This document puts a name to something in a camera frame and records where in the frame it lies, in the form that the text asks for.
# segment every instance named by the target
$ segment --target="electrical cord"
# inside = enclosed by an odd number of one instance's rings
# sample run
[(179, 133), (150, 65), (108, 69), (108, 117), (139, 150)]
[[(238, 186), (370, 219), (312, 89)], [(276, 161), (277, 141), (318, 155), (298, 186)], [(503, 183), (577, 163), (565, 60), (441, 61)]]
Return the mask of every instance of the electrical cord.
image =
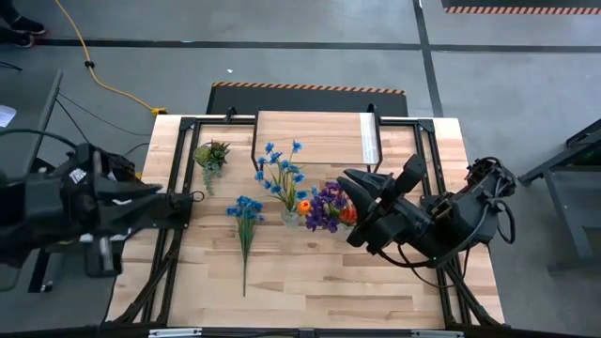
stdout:
[(87, 67), (87, 69), (90, 71), (90, 75), (92, 75), (92, 79), (94, 79), (94, 82), (96, 82), (96, 84), (98, 84), (99, 86), (101, 86), (104, 89), (110, 90), (114, 93), (120, 94), (126, 98), (132, 99), (140, 104), (142, 104), (145, 108), (147, 108), (150, 113), (152, 113), (154, 116), (159, 115), (159, 114), (166, 114), (167, 110), (165, 108), (157, 108), (157, 107), (152, 107), (150, 105), (148, 105), (146, 102), (134, 97), (132, 94), (124, 92), (122, 90), (119, 89), (115, 89), (109, 85), (106, 85), (104, 83), (102, 83), (98, 77), (96, 76), (96, 72), (94, 72), (94, 62), (92, 62), (92, 59), (90, 58), (90, 53), (87, 50), (87, 46), (85, 46), (85, 41), (84, 38), (82, 37), (82, 34), (79, 31), (79, 28), (77, 28), (77, 25), (75, 24), (75, 22), (73, 21), (73, 19), (70, 17), (69, 13), (67, 12), (67, 10), (63, 7), (63, 5), (60, 4), (59, 0), (54, 0), (56, 2), (56, 4), (58, 5), (58, 7), (60, 8), (60, 10), (63, 12), (63, 14), (65, 14), (65, 16), (67, 17), (67, 20), (69, 20), (71, 26), (73, 27), (73, 30), (75, 30), (75, 34), (77, 34), (77, 38), (79, 38), (80, 42), (82, 43), (82, 47), (84, 48), (84, 54), (85, 54), (85, 66)]
[(130, 149), (130, 150), (128, 150), (128, 151), (126, 151), (126, 152), (125, 152), (123, 155), (121, 155), (121, 156), (123, 156), (123, 157), (127, 157), (127, 156), (128, 156), (128, 155), (130, 155), (130, 154), (131, 154), (131, 153), (132, 153), (132, 152), (133, 152), (135, 149), (139, 148), (140, 146), (149, 146), (149, 145), (150, 145), (150, 143), (148, 143), (148, 142), (141, 143), (141, 144), (139, 144), (139, 145), (137, 145), (137, 146), (133, 147), (132, 149)]
[[(468, 248), (466, 250), (466, 257), (463, 260), (463, 273), (461, 274), (461, 281), (463, 281), (466, 278), (466, 274), (468, 274), (468, 260), (470, 259), (470, 250), (471, 248)], [(405, 260), (406, 263), (409, 262), (408, 258), (405, 256), (405, 253), (403, 253), (403, 249), (401, 249), (401, 245), (398, 245), (398, 252), (401, 254), (401, 257), (403, 257), (403, 259)], [(417, 270), (415, 268), (410, 268), (411, 272), (413, 272), (413, 274), (419, 278), (422, 282), (432, 286), (432, 287), (436, 287), (438, 289), (447, 289), (447, 288), (451, 288), (451, 287), (455, 287), (456, 284), (452, 284), (452, 285), (445, 285), (445, 286), (440, 286), (440, 285), (436, 285), (434, 283), (428, 282), (424, 277), (420, 276), (419, 273), (417, 273)]]
[(65, 106), (63, 105), (63, 103), (61, 103), (58, 99), (56, 99), (56, 103), (58, 103), (58, 105), (63, 108), (63, 111), (65, 111), (65, 113), (67, 114), (67, 116), (69, 117), (69, 119), (71, 120), (71, 122), (73, 122), (73, 124), (75, 125), (75, 128), (77, 128), (77, 130), (79, 131), (79, 133), (82, 134), (82, 136), (84, 137), (84, 140), (88, 143), (91, 143), (90, 140), (87, 139), (87, 137), (84, 134), (84, 131), (82, 131), (81, 128), (79, 128), (79, 125), (77, 124), (77, 122), (75, 122), (75, 119), (73, 118), (73, 116), (71, 116), (71, 114), (69, 113), (69, 111), (67, 110), (67, 108), (65, 108)]
[(106, 123), (107, 125), (109, 125), (109, 126), (111, 126), (111, 127), (115, 128), (115, 129), (118, 129), (118, 130), (120, 130), (120, 131), (126, 132), (126, 133), (128, 133), (128, 134), (131, 134), (131, 135), (134, 135), (134, 136), (150, 136), (150, 135), (151, 135), (151, 134), (149, 134), (149, 133), (138, 133), (138, 132), (133, 132), (133, 131), (128, 131), (128, 130), (126, 130), (126, 129), (123, 129), (123, 128), (121, 128), (121, 127), (119, 127), (119, 126), (117, 126), (117, 125), (115, 125), (115, 124), (113, 124), (113, 123), (111, 123), (111, 122), (109, 122), (109, 121), (107, 121), (107, 120), (105, 120), (105, 119), (101, 118), (100, 116), (98, 116), (98, 115), (96, 115), (96, 114), (94, 114), (94, 113), (90, 112), (89, 110), (87, 110), (86, 108), (84, 108), (84, 107), (83, 107), (81, 104), (79, 104), (79, 103), (75, 102), (74, 100), (70, 99), (70, 98), (69, 98), (68, 96), (66, 96), (65, 94), (63, 94), (63, 93), (61, 93), (61, 92), (58, 92), (58, 95), (59, 95), (61, 98), (65, 99), (65, 100), (67, 100), (67, 101), (69, 101), (69, 102), (71, 102), (71, 103), (72, 103), (74, 106), (76, 106), (77, 108), (79, 108), (79, 109), (83, 110), (84, 112), (86, 112), (86, 113), (90, 114), (92, 117), (94, 117), (94, 118), (96, 118), (96, 119), (98, 119), (98, 120), (100, 120), (100, 121), (102, 121), (102, 122)]
[[(84, 137), (85, 141), (88, 142), (89, 144), (91, 144), (90, 140), (85, 136), (84, 131), (82, 131), (82, 129), (79, 127), (79, 125), (77, 124), (77, 122), (75, 122), (75, 119), (73, 118), (73, 116), (69, 113), (69, 111), (67, 110), (67, 108), (65, 108), (65, 106), (63, 105), (63, 103), (61, 103), (61, 101), (59, 101), (58, 99), (56, 100), (56, 103), (58, 103), (58, 105), (63, 109), (63, 111), (65, 111), (65, 113), (67, 114), (67, 116), (69, 117), (69, 119), (71, 120), (71, 122), (73, 122), (73, 125), (75, 125), (75, 128), (77, 128), (77, 130), (82, 134), (82, 136)], [(123, 157), (127, 157), (128, 155), (130, 155), (135, 149), (139, 148), (140, 146), (148, 146), (150, 145), (149, 142), (143, 142), (137, 146), (134, 146), (133, 148), (131, 148), (130, 150), (126, 151), (123, 155)]]
[(56, 141), (60, 141), (62, 143), (64, 143), (67, 146), (72, 147), (73, 149), (75, 149), (77, 146), (69, 141), (68, 139), (64, 138), (63, 136), (57, 135), (55, 133), (52, 132), (48, 132), (48, 131), (36, 131), (36, 130), (32, 130), (32, 129), (27, 129), (27, 128), (19, 128), (19, 129), (13, 129), (13, 130), (6, 130), (6, 131), (0, 131), (0, 137), (2, 136), (6, 136), (12, 133), (34, 133), (34, 134), (38, 134), (38, 135), (42, 135), (42, 136), (48, 136), (50, 138), (54, 138)]
[(2, 67), (2, 68), (8, 68), (8, 69), (16, 69), (16, 70), (18, 70), (18, 71), (21, 71), (21, 70), (23, 70), (23, 69), (22, 69), (21, 67), (19, 67), (19, 66), (15, 66), (15, 65), (13, 65), (13, 64), (11, 64), (11, 63), (4, 62), (4, 61), (0, 61), (0, 67)]
[(503, 231), (501, 230), (500, 223), (497, 230), (499, 230), (499, 235), (501, 235), (505, 243), (514, 244), (514, 242), (516, 241), (516, 219), (514, 218), (514, 213), (511, 211), (511, 209), (505, 201), (501, 200), (499, 201), (499, 203), (501, 203), (505, 207), (505, 213), (507, 214), (507, 218), (509, 218), (509, 238), (505, 236), (505, 233), (503, 233)]

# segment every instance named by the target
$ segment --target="black platform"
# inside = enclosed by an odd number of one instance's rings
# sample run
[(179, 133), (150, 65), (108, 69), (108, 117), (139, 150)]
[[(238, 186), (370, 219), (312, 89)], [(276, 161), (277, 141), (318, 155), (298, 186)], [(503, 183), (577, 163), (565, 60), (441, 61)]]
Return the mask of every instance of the black platform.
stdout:
[(405, 91), (318, 84), (214, 83), (207, 114), (223, 115), (235, 107), (239, 115), (264, 111), (364, 112), (374, 103), (381, 116), (407, 117)]

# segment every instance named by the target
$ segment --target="concrete floor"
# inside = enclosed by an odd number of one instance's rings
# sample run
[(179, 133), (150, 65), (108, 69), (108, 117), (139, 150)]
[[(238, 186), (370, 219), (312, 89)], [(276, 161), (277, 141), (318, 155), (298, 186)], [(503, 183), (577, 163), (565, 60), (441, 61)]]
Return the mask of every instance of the concrete floor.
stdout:
[[(16, 0), (50, 29), (50, 38), (74, 33), (52, 0)], [(87, 38), (192, 41), (419, 43), (411, 0), (63, 0)], [(460, 45), (601, 46), (597, 16), (445, 14), (440, 1), (423, 0), (430, 43)], [(214, 81), (311, 83), (401, 88), (411, 116), (432, 116), (420, 51), (336, 49), (91, 48), (107, 84), (130, 91), (174, 114), (200, 114)], [(601, 54), (432, 53), (444, 116), (458, 117), (471, 161), (497, 156), (517, 175), (561, 150), (562, 142), (601, 113)], [(32, 69), (62, 69), (61, 92), (84, 107), (137, 132), (153, 117), (140, 105), (96, 86), (79, 47), (0, 49), (0, 60)], [(67, 102), (88, 138), (123, 152), (147, 141), (97, 123)], [(49, 131), (82, 141), (55, 108)], [(65, 149), (44, 142), (41, 157), (59, 163)], [(130, 158), (142, 167), (146, 151)], [(509, 203), (517, 241), (495, 240), (492, 261), (506, 322), (516, 328), (598, 335), (599, 271), (551, 277), (547, 265), (574, 257), (547, 188), (520, 187)], [(54, 292), (28, 295), (25, 282), (0, 294), (0, 331), (99, 323), (112, 281), (84, 276), (78, 257), (60, 262)]]

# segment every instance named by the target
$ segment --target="glass vase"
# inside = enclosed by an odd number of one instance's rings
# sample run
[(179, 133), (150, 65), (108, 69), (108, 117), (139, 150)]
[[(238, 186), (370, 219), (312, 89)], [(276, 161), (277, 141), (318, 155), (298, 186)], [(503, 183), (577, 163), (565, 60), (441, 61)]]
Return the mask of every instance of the glass vase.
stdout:
[(336, 235), (341, 240), (347, 240), (348, 235), (353, 231), (354, 226), (346, 225), (344, 223), (338, 223), (338, 231), (336, 231)]
[(296, 230), (299, 228), (299, 220), (301, 216), (296, 211), (290, 210), (282, 210), (282, 222), (284, 222), (284, 226)]

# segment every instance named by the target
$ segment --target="yellow cable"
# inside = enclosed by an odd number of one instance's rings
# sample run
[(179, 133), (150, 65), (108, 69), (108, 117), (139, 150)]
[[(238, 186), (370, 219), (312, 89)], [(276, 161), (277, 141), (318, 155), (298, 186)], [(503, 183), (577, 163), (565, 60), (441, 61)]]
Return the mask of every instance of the yellow cable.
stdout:
[[(54, 0), (56, 2), (56, 4), (58, 5), (58, 7), (60, 8), (60, 10), (63, 12), (63, 14), (65, 14), (65, 16), (67, 17), (67, 19), (69, 20), (69, 22), (71, 23), (71, 26), (73, 27), (73, 29), (75, 30), (75, 33), (77, 34), (77, 38), (79, 38), (80, 42), (82, 42), (82, 47), (84, 47), (84, 53), (85, 53), (85, 60), (92, 62), (92, 60), (90, 59), (90, 53), (87, 51), (87, 46), (85, 46), (85, 42), (84, 42), (84, 38), (82, 38), (82, 34), (79, 32), (79, 29), (77, 28), (77, 25), (75, 24), (75, 22), (73, 21), (73, 19), (71, 18), (71, 16), (67, 13), (67, 11), (65, 10), (65, 8), (60, 4), (59, 0)], [(146, 102), (134, 97), (132, 94), (130, 93), (126, 93), (124, 91), (112, 88), (109, 85), (103, 84), (98, 77), (96, 77), (96, 73), (94, 72), (94, 69), (92, 67), (87, 67), (90, 71), (90, 74), (92, 75), (92, 78), (94, 79), (94, 81), (101, 86), (104, 89), (110, 90), (112, 92), (115, 92), (117, 94), (123, 95), (124, 97), (130, 98), (140, 104), (142, 104), (143, 106), (145, 106), (150, 113), (152, 113), (154, 116), (159, 115), (159, 114), (166, 114), (167, 110), (165, 108), (156, 108), (156, 107), (151, 107), (150, 105), (148, 105)]]

